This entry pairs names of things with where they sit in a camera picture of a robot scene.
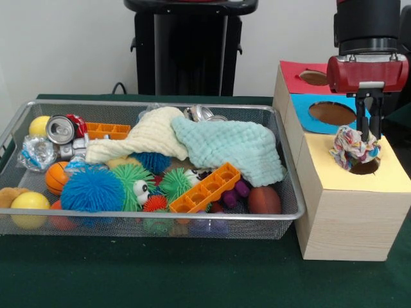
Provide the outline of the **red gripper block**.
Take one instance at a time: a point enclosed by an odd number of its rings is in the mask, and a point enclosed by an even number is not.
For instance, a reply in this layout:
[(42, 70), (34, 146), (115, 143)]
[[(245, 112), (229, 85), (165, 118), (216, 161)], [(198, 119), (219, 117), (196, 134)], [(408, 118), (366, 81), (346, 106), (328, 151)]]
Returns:
[[(327, 81), (331, 92), (356, 94), (360, 90), (380, 89), (382, 92), (399, 92), (405, 86), (409, 75), (409, 63), (405, 55), (346, 55), (332, 56), (327, 65)], [(373, 92), (370, 107), (370, 131), (381, 139), (382, 107), (384, 95)], [(369, 138), (369, 121), (365, 115), (365, 97), (355, 95), (356, 130), (361, 139)]]

